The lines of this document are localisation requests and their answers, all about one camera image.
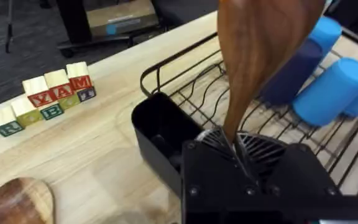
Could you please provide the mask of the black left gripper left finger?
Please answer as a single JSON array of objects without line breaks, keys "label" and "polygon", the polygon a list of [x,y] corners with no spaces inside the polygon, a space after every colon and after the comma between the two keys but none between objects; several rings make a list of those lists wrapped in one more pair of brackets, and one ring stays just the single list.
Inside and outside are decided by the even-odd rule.
[{"label": "black left gripper left finger", "polygon": [[220,127],[206,129],[183,144],[181,175],[188,197],[206,200],[258,195],[258,179]]}]

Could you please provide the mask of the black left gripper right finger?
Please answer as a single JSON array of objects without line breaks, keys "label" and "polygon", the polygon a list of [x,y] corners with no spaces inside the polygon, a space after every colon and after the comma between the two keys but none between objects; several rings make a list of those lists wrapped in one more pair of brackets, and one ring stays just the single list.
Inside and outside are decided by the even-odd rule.
[{"label": "black left gripper right finger", "polygon": [[286,143],[239,132],[238,155],[259,181],[263,191],[274,196],[340,196],[341,191],[309,146]]}]

